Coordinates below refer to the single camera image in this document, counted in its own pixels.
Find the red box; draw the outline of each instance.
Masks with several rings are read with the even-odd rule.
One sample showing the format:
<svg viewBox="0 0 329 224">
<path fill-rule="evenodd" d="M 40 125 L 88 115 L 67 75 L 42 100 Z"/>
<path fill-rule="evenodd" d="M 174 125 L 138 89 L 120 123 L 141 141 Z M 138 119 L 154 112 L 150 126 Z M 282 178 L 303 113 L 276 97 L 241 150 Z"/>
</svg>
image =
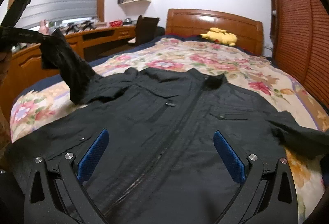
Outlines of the red box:
<svg viewBox="0 0 329 224">
<path fill-rule="evenodd" d="M 120 27 L 122 26 L 122 23 L 123 21 L 122 20 L 119 20 L 119 21 L 112 21 L 112 22 L 109 22 L 109 25 L 113 28 L 113 27 Z"/>
</svg>

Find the jacket sleeve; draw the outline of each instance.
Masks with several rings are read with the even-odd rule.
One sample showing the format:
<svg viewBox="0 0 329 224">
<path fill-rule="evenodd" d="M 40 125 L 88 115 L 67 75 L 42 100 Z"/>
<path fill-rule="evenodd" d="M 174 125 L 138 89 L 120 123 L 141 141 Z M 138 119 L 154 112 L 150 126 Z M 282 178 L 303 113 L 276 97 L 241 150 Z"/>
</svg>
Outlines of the jacket sleeve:
<svg viewBox="0 0 329 224">
<path fill-rule="evenodd" d="M 77 55 L 59 29 L 53 36 L 59 39 L 55 42 L 47 42 L 40 45 L 42 62 L 48 66 L 52 64 L 60 70 L 60 76 L 70 88 L 70 99 L 78 104 L 85 96 L 90 81 L 101 77 L 89 66 L 89 64 Z"/>
<path fill-rule="evenodd" d="M 266 119 L 272 134 L 295 153 L 308 158 L 329 153 L 329 130 L 302 127 L 287 111 L 266 114 Z"/>
<path fill-rule="evenodd" d="M 123 74 L 107 77 L 98 75 L 89 64 L 77 55 L 59 29 L 53 34 L 59 41 L 40 45 L 43 62 L 60 70 L 60 76 L 70 88 L 70 99 L 75 104 L 100 100 L 110 101 L 132 84 L 138 71 L 129 68 Z"/>
</svg>

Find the chair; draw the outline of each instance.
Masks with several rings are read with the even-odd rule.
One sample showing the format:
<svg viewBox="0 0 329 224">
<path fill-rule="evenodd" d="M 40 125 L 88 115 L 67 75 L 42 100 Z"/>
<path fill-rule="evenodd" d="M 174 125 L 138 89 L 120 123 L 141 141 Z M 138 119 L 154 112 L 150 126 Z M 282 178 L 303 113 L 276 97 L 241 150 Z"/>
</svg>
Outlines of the chair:
<svg viewBox="0 0 329 224">
<path fill-rule="evenodd" d="M 134 46 L 139 46 L 141 44 L 150 42 L 154 39 L 155 30 L 160 18 L 147 18 L 139 16 L 135 33 L 136 37 L 128 41 L 129 44 L 134 44 Z"/>
</svg>

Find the wooden louvered door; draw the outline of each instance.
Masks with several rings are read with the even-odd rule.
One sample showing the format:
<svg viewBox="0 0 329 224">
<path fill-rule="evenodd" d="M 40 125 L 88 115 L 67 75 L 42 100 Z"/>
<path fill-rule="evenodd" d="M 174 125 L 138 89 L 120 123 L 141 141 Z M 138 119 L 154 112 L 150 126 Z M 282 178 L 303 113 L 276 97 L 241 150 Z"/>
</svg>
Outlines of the wooden louvered door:
<svg viewBox="0 0 329 224">
<path fill-rule="evenodd" d="M 320 0 L 310 0 L 312 46 L 303 86 L 329 108 L 329 16 Z"/>
<path fill-rule="evenodd" d="M 278 0 L 280 69 L 329 107 L 329 16 L 320 0 Z"/>
<path fill-rule="evenodd" d="M 303 80 L 311 39 L 309 0 L 278 0 L 279 35 L 275 60 L 280 69 Z"/>
</svg>

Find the black jacket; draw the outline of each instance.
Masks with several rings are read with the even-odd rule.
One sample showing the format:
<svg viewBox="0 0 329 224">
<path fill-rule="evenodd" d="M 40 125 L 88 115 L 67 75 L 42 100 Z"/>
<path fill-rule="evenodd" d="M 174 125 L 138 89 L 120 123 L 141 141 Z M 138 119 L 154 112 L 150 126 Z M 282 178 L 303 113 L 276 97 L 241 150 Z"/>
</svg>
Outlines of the black jacket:
<svg viewBox="0 0 329 224">
<path fill-rule="evenodd" d="M 280 143 L 308 157 L 329 152 L 328 134 L 300 127 L 224 75 L 129 68 L 103 78 L 67 45 L 50 48 L 42 53 L 60 68 L 71 99 L 89 105 L 19 139 L 7 158 L 25 191 L 35 157 L 76 153 L 108 129 L 109 145 L 85 188 L 109 223 L 214 222 L 239 186 L 213 146 L 216 130 L 268 171 L 286 156 Z"/>
</svg>

